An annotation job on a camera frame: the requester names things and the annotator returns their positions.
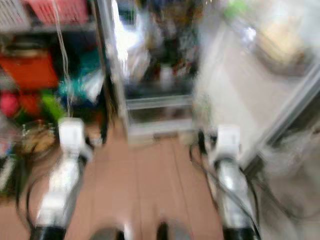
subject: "pink basket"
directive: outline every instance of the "pink basket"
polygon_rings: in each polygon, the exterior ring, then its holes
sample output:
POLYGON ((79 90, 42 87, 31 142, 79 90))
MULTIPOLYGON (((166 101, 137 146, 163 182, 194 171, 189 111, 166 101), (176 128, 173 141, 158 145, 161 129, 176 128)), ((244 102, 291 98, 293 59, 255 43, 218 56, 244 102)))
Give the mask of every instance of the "pink basket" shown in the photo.
MULTIPOLYGON (((47 25, 55 24, 54 0, 25 0, 41 22, 47 25)), ((83 24, 88 20, 86 0, 55 0, 60 23, 83 24)))

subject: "red ball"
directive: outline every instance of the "red ball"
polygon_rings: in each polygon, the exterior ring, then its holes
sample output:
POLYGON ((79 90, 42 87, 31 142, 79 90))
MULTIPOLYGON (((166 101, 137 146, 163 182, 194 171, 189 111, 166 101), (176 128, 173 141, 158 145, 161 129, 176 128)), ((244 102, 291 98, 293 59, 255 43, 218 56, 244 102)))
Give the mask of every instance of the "red ball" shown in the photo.
POLYGON ((19 110, 19 101, 16 95, 4 92, 0 96, 0 110, 7 117, 12 117, 19 110))

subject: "tiled floor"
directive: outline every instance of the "tiled floor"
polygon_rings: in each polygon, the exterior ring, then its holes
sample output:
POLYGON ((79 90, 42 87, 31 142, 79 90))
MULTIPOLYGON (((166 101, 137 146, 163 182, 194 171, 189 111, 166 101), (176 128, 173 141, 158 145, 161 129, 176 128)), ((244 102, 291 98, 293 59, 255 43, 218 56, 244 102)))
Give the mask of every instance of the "tiled floor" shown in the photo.
MULTIPOLYGON (((35 203, 42 185, 34 189, 35 203)), ((99 228, 121 225, 130 239, 155 240, 161 220, 183 223, 195 240, 223 239, 206 178, 189 162, 186 146, 165 138, 131 149, 122 131, 111 129, 85 170, 65 239, 88 240, 99 228)), ((13 203, 0 205, 0 237, 28 239, 13 203)))

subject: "shelving unit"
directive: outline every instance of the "shelving unit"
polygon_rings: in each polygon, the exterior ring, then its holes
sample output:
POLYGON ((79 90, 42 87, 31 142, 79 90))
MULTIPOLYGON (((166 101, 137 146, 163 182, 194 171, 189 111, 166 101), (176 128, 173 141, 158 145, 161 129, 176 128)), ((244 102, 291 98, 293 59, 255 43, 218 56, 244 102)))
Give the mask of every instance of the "shelving unit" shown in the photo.
MULTIPOLYGON (((62 24, 61 31, 62 32, 79 32, 79 31, 95 31, 96 23, 92 19, 84 24, 62 24)), ((57 31, 56 25, 43 25, 38 24, 34 25, 29 29, 20 28, 18 30, 7 30, 2 31, 1 34, 41 34, 41 33, 55 33, 57 31)))
MULTIPOLYGON (((88 16, 88 20, 86 22, 61 23, 60 28, 61 28, 61 32, 63 33, 64 41, 69 41, 74 36, 69 33, 82 33, 83 35, 90 33, 88 39, 86 38, 86 36, 83 36, 83 38, 86 41, 85 44, 94 45, 95 42, 92 40, 94 39, 94 35, 96 37, 96 44, 97 44, 97 49, 98 49, 98 53, 99 53, 100 67, 104 73, 104 83, 103 83, 102 90, 101 90, 101 92, 102 92, 101 95, 103 95, 104 101, 99 100, 99 106, 97 107, 97 111, 99 111, 99 112, 102 111, 103 119, 105 120, 105 121, 103 120, 104 122, 102 123, 102 125, 99 126, 102 142, 104 143, 107 139, 106 129, 108 128, 108 120, 109 120, 108 114, 111 114, 111 113, 109 113, 108 108, 110 107, 110 105, 114 105, 115 103, 111 99, 110 92, 107 88, 107 85, 109 84, 108 82, 110 81, 110 78, 109 78, 110 69, 108 68, 107 63, 106 63, 105 52, 103 50, 104 47, 102 46, 102 42, 101 42, 101 26, 99 24, 101 22, 101 19, 100 19, 100 15, 99 15, 99 10, 96 7, 97 2, 95 0, 92 0, 92 1, 89 1, 88 4, 90 4, 90 6, 88 6, 88 7, 90 7, 92 11, 91 10, 88 11, 89 16, 88 16)), ((27 15, 28 22, 30 23, 30 25, 22 25, 21 27, 12 27, 12 28, 8 27, 5 29, 2 29, 0 31, 0 35, 3 35, 3 36, 5 36, 5 35, 8 35, 8 36, 24 36, 24 35, 41 36, 43 34, 45 36, 54 36, 55 34, 57 34, 57 27, 54 23, 50 23, 50 24, 42 23, 34 14, 32 14, 32 11, 29 11, 29 10, 27 11, 27 8, 24 10, 26 10, 26 13, 27 13, 26 15, 27 15)), ((68 59, 69 60, 69 68, 70 68, 70 62, 73 61, 73 57, 74 57, 73 55, 72 55, 72 57, 69 56, 69 59, 68 59)), ((5 85, 2 88, 3 90, 6 90, 6 88, 11 87, 10 81, 14 82, 7 74, 4 74, 2 72, 2 68, 0 68, 0 80, 1 80, 1 84, 5 85)))
POLYGON ((118 13, 115 12, 117 11, 113 5, 115 2, 98 1, 98 7, 103 19, 102 29, 111 66, 111 77, 116 86, 118 112, 128 137, 150 137, 194 129, 195 124, 192 120, 194 85, 191 79, 183 77, 170 87, 163 88, 159 83, 152 83, 150 79, 144 83, 133 81, 126 76, 123 70, 124 59, 120 59, 117 54, 119 52, 117 39, 122 38, 123 41, 130 38, 135 41, 135 20, 141 20, 143 17, 138 12, 131 22, 121 22, 120 18, 117 18, 118 13))

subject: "green object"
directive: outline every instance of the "green object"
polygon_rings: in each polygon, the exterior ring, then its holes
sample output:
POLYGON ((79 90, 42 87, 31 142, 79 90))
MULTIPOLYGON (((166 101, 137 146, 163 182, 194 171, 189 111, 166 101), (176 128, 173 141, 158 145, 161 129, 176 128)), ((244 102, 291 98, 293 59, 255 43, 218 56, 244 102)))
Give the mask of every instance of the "green object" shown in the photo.
POLYGON ((227 19, 235 18, 248 11, 249 7, 244 0, 232 0, 224 9, 223 14, 227 19))
POLYGON ((53 118, 54 122, 57 123, 60 118, 66 116, 64 108, 57 102, 56 97, 51 92, 43 91, 41 99, 45 110, 53 118))

